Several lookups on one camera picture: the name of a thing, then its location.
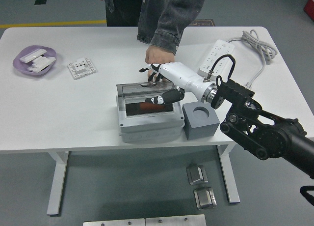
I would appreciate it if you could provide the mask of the person's left hand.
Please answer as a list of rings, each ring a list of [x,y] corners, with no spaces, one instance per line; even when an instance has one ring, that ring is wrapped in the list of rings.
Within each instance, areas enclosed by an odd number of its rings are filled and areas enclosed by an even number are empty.
[[[145,53],[145,62],[147,64],[165,64],[175,62],[175,55],[167,49],[150,45]]]

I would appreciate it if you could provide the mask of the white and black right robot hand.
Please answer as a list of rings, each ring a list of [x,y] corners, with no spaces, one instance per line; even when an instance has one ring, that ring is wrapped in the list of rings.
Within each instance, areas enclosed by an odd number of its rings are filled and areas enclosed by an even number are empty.
[[[186,92],[191,92],[200,102],[212,102],[217,86],[214,82],[204,82],[203,77],[180,62],[166,64],[149,64],[140,69],[140,72],[152,71],[149,81],[156,76],[155,81],[166,78],[174,83],[175,88],[156,97],[147,98],[145,102],[155,105],[176,103],[184,98]]]

